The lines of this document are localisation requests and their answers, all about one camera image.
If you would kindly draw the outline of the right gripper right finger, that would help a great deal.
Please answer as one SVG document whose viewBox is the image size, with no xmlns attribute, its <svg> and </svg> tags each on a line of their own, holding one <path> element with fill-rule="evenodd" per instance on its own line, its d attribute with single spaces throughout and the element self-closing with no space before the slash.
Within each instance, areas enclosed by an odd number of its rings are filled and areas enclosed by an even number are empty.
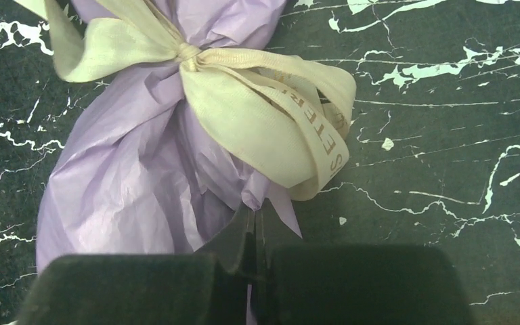
<svg viewBox="0 0 520 325">
<path fill-rule="evenodd" d="M 274 212 L 255 221 L 260 324 L 474 324 L 441 250 L 409 244 L 308 244 Z"/>
</svg>

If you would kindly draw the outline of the purple wrapping paper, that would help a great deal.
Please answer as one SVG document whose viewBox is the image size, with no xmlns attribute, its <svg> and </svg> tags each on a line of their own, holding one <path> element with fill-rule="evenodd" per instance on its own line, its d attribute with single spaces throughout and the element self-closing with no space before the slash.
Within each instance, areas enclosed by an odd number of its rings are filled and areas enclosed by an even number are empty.
<svg viewBox="0 0 520 325">
<path fill-rule="evenodd" d="M 110 12 L 73 3 L 87 25 Z M 286 192 L 231 156 L 184 99 L 177 64 L 140 63 L 82 113 L 47 183 L 37 217 L 37 271 L 66 255 L 191 254 L 240 207 L 299 227 Z"/>
</svg>

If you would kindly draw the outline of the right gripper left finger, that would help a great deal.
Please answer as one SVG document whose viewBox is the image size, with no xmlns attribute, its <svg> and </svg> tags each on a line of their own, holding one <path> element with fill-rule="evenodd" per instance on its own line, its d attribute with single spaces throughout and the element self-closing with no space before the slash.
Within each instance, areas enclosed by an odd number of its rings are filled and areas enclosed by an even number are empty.
<svg viewBox="0 0 520 325">
<path fill-rule="evenodd" d="M 19 324 L 247 324 L 255 214 L 191 254 L 66 255 L 35 281 Z"/>
</svg>

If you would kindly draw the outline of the cream ribbon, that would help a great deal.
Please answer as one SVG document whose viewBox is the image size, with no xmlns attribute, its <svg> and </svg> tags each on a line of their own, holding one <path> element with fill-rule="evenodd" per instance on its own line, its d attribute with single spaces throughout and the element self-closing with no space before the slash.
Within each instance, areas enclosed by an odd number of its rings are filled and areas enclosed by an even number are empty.
<svg viewBox="0 0 520 325">
<path fill-rule="evenodd" d="M 49 24 L 58 76 L 85 83 L 140 63 L 179 63 L 185 97 L 220 146 L 293 200 L 313 198 L 347 163 L 356 93 L 345 70 L 256 49 L 190 45 L 151 1 L 103 1 L 80 34 L 55 1 L 23 1 Z"/>
</svg>

